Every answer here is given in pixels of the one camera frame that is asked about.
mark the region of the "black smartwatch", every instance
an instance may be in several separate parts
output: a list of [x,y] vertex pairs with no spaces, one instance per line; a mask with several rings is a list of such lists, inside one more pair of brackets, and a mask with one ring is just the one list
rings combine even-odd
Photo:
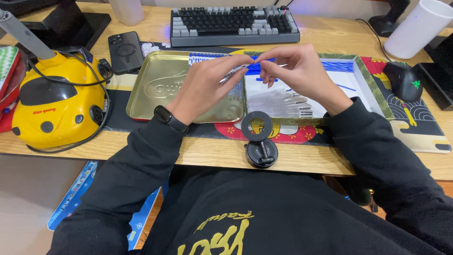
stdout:
[[180,131],[181,133],[185,133],[189,129],[189,126],[187,126],[186,124],[180,122],[175,117],[173,117],[171,112],[169,110],[167,110],[165,107],[163,107],[162,105],[158,105],[154,109],[154,116],[156,116],[156,118],[160,122],[171,126],[172,128]]

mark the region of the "sweatshirt sleeve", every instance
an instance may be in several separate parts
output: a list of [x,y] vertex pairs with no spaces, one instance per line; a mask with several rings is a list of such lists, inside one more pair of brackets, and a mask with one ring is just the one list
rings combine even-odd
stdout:
[[372,188],[386,219],[446,254],[453,254],[453,200],[420,159],[393,135],[390,123],[369,113],[360,98],[325,121],[356,175]]
[[80,206],[55,229],[52,254],[126,254],[132,214],[167,180],[183,134],[153,118],[96,171]]

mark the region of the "black smartphone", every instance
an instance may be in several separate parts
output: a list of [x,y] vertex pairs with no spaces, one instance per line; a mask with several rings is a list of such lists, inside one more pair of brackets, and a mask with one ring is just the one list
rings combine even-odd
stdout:
[[144,57],[137,32],[109,36],[110,58],[116,75],[140,70]]

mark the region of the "black sweatshirt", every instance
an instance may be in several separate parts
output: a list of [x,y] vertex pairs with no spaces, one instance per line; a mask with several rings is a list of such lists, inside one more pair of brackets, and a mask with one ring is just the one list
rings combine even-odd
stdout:
[[132,214],[165,183],[184,136],[153,118],[97,171],[48,254],[453,254],[452,198],[388,121],[354,99],[325,121],[386,221],[300,174],[174,171],[143,249],[128,251]]

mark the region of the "person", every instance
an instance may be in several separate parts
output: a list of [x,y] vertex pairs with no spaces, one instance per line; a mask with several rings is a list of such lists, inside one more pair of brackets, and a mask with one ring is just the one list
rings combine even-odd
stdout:
[[[264,61],[275,58],[275,62]],[[180,167],[184,133],[156,117],[100,168],[74,213],[56,228],[48,254],[453,254],[453,205],[387,120],[349,99],[310,44],[263,53],[260,77],[281,79],[319,102],[339,150],[372,188],[383,220],[303,174]],[[246,55],[195,63],[166,109],[189,125],[242,78]],[[169,191],[142,250],[128,251],[129,221],[146,197]]]

